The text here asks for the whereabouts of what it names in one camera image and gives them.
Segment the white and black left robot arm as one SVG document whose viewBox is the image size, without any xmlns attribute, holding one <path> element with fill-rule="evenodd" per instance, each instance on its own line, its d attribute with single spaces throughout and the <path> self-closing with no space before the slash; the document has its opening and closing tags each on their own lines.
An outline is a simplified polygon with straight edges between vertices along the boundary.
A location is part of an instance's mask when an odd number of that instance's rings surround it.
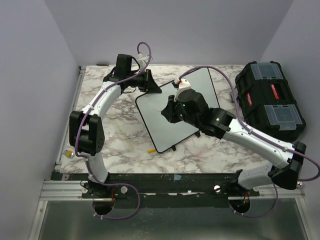
<svg viewBox="0 0 320 240">
<path fill-rule="evenodd" d="M 148 69 L 151 59 L 150 54 L 141 52 L 137 57 L 119 54 L 97 95 L 82 110 L 74 110 L 69 115 L 69 144 L 74 147 L 75 155 L 84 159 L 88 179 L 94 184 L 93 191 L 101 198 L 111 191 L 111 185 L 106 182 L 109 172 L 102 156 L 105 143 L 103 118 L 128 87 L 136 87 L 144 93 L 161 93 Z"/>
</svg>

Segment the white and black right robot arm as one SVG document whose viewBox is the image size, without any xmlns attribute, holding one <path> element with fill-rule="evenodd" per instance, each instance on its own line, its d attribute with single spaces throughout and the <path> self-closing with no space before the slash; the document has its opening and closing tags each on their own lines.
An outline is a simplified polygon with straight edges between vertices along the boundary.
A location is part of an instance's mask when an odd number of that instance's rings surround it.
<svg viewBox="0 0 320 240">
<path fill-rule="evenodd" d="M 281 141 L 240 122 L 222 108 L 209 107 L 203 95 L 193 89 L 178 97 L 170 95 L 161 115 L 171 124 L 188 123 L 207 136 L 233 142 L 268 160 L 264 166 L 236 172 L 237 178 L 230 183 L 234 195 L 271 184 L 286 190 L 297 188 L 305 144 Z"/>
</svg>

